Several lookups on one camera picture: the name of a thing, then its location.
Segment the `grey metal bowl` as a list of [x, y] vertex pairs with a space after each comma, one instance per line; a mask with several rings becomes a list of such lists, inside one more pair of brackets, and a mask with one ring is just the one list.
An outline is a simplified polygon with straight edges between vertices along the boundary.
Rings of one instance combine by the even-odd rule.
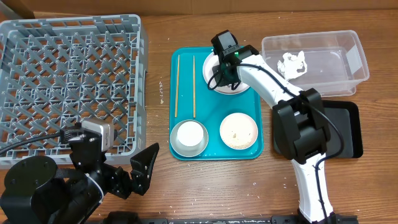
[[170, 133], [170, 145], [171, 145], [172, 149], [180, 156], [195, 157], [195, 156], [200, 155], [206, 149], [208, 142], [209, 142], [209, 135], [208, 135], [208, 131], [204, 127], [204, 125], [202, 125], [198, 121], [195, 121], [202, 126], [203, 132], [204, 132], [204, 137], [201, 140], [201, 142], [199, 144], [197, 144], [196, 146], [193, 146], [193, 147], [184, 146], [177, 139], [177, 130], [186, 121], [195, 121], [195, 120], [188, 119], [188, 120], [184, 120], [184, 121], [181, 121], [178, 124], [176, 124]]

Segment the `wooden chopstick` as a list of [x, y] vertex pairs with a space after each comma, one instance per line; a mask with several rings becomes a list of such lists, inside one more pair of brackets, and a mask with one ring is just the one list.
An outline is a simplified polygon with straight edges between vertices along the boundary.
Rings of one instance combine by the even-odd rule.
[[176, 76], [176, 89], [175, 89], [175, 118], [178, 116], [178, 92], [179, 92], [179, 76], [180, 76], [180, 55], [177, 57], [177, 76]]
[[196, 67], [195, 56], [193, 56], [193, 118], [196, 118]]

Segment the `white tissue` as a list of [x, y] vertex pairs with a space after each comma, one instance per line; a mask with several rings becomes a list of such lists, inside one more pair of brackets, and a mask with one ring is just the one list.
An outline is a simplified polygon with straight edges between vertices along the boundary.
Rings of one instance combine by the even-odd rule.
[[277, 62], [277, 71], [285, 80], [296, 79], [307, 73], [308, 65], [303, 50], [297, 55], [286, 52], [282, 55], [282, 59], [283, 61]]

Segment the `white paper cup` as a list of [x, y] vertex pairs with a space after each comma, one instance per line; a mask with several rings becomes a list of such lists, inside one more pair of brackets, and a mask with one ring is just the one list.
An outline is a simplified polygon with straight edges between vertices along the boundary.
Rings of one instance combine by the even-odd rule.
[[177, 130], [177, 139], [187, 147], [196, 146], [203, 137], [203, 128], [195, 121], [186, 121]]

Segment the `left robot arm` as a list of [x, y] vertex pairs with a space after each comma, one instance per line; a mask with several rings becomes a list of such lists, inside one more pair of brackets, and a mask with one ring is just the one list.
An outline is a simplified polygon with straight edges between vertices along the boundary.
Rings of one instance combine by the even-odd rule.
[[84, 223], [106, 194], [127, 199], [148, 191], [157, 143], [131, 157], [131, 172], [105, 163], [97, 134], [82, 134], [68, 143], [72, 169], [59, 168], [48, 156], [28, 157], [9, 169], [1, 195], [9, 223]]

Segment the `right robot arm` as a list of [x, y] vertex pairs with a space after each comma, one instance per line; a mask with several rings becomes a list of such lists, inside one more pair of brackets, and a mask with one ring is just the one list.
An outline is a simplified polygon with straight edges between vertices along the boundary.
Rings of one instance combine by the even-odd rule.
[[228, 30], [212, 40], [219, 64], [213, 68], [216, 86], [249, 85], [272, 109], [273, 137], [280, 153], [291, 161], [300, 194], [303, 223], [331, 223], [324, 165], [331, 121], [319, 92], [303, 91], [284, 80], [251, 45], [242, 47]]

